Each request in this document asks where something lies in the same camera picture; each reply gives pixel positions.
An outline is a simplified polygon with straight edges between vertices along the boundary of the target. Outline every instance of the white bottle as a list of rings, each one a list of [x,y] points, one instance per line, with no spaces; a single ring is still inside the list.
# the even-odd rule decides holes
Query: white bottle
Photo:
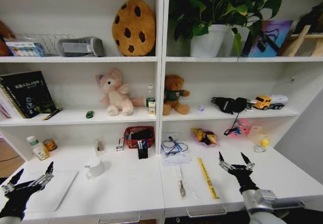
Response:
[[[44,160],[49,157],[49,151],[42,142],[39,142],[35,136],[27,137],[27,142],[32,146],[32,151],[40,159]]]
[[[148,91],[146,94],[146,107],[149,108],[149,102],[155,102],[155,95],[153,93],[153,85],[148,85]]]

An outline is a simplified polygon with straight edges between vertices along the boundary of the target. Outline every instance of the white board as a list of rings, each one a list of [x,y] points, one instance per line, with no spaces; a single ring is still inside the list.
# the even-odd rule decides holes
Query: white board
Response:
[[[35,180],[44,172],[33,172],[29,175],[22,176],[20,183]],[[39,192],[34,193],[27,202],[26,212],[52,212],[56,211],[66,195],[77,171],[54,171],[54,177]]]

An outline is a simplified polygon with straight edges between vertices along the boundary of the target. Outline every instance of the yellow ruler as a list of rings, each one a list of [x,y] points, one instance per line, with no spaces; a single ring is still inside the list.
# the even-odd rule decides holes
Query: yellow ruler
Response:
[[[200,164],[200,167],[201,167],[201,169],[203,171],[203,174],[204,174],[204,177],[205,177],[205,181],[207,183],[208,188],[210,189],[210,192],[211,192],[211,195],[212,195],[213,199],[219,199],[219,197],[217,196],[216,191],[215,191],[215,189],[213,187],[213,184],[211,182],[211,179],[208,176],[207,171],[206,171],[206,169],[204,167],[204,164],[203,164],[202,159],[198,157],[197,158],[197,161]]]

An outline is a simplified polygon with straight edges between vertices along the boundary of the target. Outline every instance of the wooden easel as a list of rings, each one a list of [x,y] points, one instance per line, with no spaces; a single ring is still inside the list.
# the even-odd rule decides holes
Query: wooden easel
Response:
[[[304,29],[299,35],[290,35],[282,45],[281,56],[294,57],[305,40],[316,40],[316,45],[311,57],[322,57],[323,34],[307,35],[310,27],[310,25],[304,26]]]

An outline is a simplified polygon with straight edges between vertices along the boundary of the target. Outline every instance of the red plastic basket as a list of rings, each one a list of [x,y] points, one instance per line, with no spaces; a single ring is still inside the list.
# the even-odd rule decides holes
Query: red plastic basket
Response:
[[[125,140],[125,143],[128,145],[129,148],[137,148],[138,144],[137,141],[138,140],[126,140],[126,135],[130,134],[130,132],[133,133],[137,133],[137,132],[142,132],[144,130],[150,129],[150,131],[152,132],[152,138],[148,138],[148,147],[151,147],[153,142],[155,141],[155,131],[153,130],[153,127],[144,127],[144,126],[139,126],[139,127],[128,127],[124,134],[123,134],[123,139]]]

